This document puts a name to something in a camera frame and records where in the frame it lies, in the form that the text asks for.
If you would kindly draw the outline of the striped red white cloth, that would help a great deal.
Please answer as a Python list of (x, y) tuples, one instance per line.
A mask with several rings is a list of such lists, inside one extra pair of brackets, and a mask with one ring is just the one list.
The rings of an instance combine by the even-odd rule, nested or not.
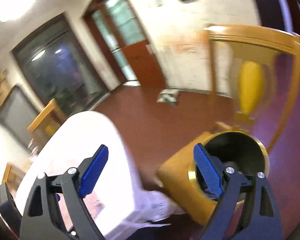
[[(69, 214), (68, 208), (66, 206), (63, 194), (58, 193), (57, 199), (58, 199), (58, 205), (59, 205), (59, 209), (60, 209), (60, 212), (62, 215), (64, 225), (65, 225), (66, 229), (69, 231), (73, 227), (73, 223), (70, 218), (70, 214)], [(83, 202), (85, 203), (87, 210), (89, 211), (89, 213), (93, 219), (95, 219), (98, 216), (98, 214), (102, 211), (102, 209), (104, 208), (104, 205), (101, 203), (101, 201), (98, 199), (96, 193), (94, 193), (94, 192), (87, 195), (83, 199)]]

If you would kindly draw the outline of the red wooden door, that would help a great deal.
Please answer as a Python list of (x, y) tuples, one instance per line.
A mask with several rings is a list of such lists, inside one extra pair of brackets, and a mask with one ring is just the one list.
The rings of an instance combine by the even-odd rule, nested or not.
[(83, 19), (121, 84), (166, 88), (164, 74), (129, 0), (92, 0)]

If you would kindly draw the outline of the wooden chair far side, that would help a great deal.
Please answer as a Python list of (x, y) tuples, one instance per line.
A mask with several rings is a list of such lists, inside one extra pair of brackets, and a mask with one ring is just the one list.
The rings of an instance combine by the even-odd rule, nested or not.
[(67, 120), (66, 114), (52, 99), (27, 128), (34, 142), (42, 149)]

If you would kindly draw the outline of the dark glass sliding door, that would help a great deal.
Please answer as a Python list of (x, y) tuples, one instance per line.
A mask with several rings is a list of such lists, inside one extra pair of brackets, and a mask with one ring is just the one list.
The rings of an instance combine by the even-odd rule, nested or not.
[(67, 116), (94, 108), (109, 92), (64, 14), (31, 32), (12, 55), (39, 100), (56, 100)]

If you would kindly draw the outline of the wooden chair with yellow back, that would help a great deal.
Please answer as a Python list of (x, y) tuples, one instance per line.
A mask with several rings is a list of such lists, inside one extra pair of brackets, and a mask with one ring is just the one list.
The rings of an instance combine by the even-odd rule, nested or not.
[(228, 45), (232, 52), (227, 82), (234, 100), (235, 123), (230, 126), (217, 121), (210, 131), (202, 133), (181, 148), (158, 169), (157, 175), (172, 199), (198, 224), (205, 225), (217, 202), (199, 193), (194, 178), (193, 148), (219, 132), (238, 131), (250, 135), (261, 113), (276, 94), (275, 61), (280, 54), (292, 57), (287, 100), (279, 124), (266, 149), (267, 155), (279, 139), (295, 104), (300, 88), (300, 35), (253, 25), (209, 25), (200, 37), (207, 42), (211, 70), (211, 111), (218, 109), (215, 48)]

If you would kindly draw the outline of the black gold trash bin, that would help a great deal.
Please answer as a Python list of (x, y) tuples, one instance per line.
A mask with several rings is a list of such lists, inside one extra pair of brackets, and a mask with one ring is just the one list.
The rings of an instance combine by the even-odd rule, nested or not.
[(268, 155), (263, 144), (238, 131), (219, 132), (193, 148), (194, 178), (200, 194), (218, 202), (267, 192)]

